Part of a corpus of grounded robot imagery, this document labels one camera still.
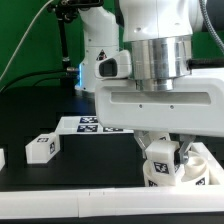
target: green background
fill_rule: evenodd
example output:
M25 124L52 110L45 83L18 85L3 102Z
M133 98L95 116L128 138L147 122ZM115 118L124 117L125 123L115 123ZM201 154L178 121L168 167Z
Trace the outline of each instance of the green background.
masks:
M33 17L46 2L47 0L0 1L0 74L4 71ZM114 1L105 0L104 7L113 11ZM66 33L72 64L78 67L78 64L84 58L83 32L80 18L72 24L66 24ZM222 32L219 32L219 35L224 39ZM193 55L194 58L222 56L220 50L207 33L194 34ZM45 10L34 24L6 77L0 83L0 87L26 73L58 68L61 68L61 46L57 19L54 13L48 13ZM15 86L32 85L35 80L40 78L42 77L29 78ZM49 81L44 84L57 84L57 82Z

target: metal cylinder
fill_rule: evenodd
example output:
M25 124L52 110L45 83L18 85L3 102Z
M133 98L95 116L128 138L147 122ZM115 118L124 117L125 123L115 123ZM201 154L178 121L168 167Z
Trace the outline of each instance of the metal cylinder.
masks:
M131 46L133 75L142 90L171 90L172 79L190 75L191 36L136 41Z

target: white cube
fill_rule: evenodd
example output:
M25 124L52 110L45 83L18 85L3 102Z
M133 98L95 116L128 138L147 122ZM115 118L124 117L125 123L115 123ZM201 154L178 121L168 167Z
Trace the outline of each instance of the white cube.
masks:
M42 134L26 146L27 163L48 163L59 151L59 136L55 133Z

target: black tabletop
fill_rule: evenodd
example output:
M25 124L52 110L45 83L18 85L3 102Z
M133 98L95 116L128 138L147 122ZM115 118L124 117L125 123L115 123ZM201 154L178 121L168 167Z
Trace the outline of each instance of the black tabletop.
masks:
M48 164L27 165L26 144L40 134L54 132L62 116L85 115L95 115L94 101L74 96L71 90L60 87L21 87L0 95L0 148L4 149L6 158L6 166L0 172L0 191L144 186L144 161L132 134L63 136L61 151ZM177 222L223 223L224 214L7 221L131 224Z

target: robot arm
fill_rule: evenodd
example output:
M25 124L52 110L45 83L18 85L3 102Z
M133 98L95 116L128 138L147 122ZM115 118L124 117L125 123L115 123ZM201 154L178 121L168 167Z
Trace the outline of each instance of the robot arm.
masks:
M113 80L97 87L96 110L102 125L223 137L223 70L188 67L191 35L203 24L198 1L120 0L119 7L132 77L127 73L129 80L121 80L118 70L117 80L110 77ZM108 60L96 65L98 76L100 65L107 66ZM188 149L188 145L182 148L182 156Z

